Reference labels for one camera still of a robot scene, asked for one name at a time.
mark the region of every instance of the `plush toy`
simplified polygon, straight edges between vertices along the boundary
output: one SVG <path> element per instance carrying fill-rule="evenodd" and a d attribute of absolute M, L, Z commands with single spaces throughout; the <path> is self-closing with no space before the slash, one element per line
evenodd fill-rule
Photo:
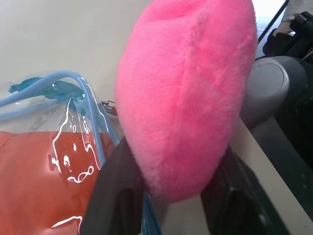
<path fill-rule="evenodd" d="M 257 46 L 251 0 L 154 0 L 119 64 L 115 100 L 149 192 L 175 202 L 212 178 Z"/>

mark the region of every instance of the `orange fabric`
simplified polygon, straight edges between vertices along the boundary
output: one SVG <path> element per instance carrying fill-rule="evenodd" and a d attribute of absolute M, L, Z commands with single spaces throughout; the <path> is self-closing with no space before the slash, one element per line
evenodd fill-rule
<path fill-rule="evenodd" d="M 77 235 L 99 172 L 96 149 L 90 133 L 57 137 L 0 132 L 0 235 Z M 107 156 L 114 146 L 102 141 Z"/>

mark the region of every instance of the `pink fur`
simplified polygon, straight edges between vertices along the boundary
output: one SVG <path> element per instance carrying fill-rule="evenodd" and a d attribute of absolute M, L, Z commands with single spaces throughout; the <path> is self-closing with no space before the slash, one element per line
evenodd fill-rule
<path fill-rule="evenodd" d="M 203 190 L 222 157 L 254 61 L 251 0 L 154 0 L 120 61 L 117 111 L 148 190 Z"/>

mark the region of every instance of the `gray plastic part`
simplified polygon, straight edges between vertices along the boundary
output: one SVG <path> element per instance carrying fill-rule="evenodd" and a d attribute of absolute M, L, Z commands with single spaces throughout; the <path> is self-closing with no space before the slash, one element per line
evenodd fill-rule
<path fill-rule="evenodd" d="M 292 104 L 305 90 L 307 74 L 287 56 L 257 60 L 247 83 L 240 117 L 251 129 L 274 115 L 283 104 Z"/>

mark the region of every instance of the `clear plastic bag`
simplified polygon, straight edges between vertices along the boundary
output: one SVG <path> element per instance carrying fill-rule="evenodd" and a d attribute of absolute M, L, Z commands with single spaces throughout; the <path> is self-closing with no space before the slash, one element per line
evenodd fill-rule
<path fill-rule="evenodd" d="M 0 91 L 0 235 L 79 234 L 97 173 L 119 144 L 109 115 L 69 71 Z M 149 225 L 143 234 L 159 234 Z"/>

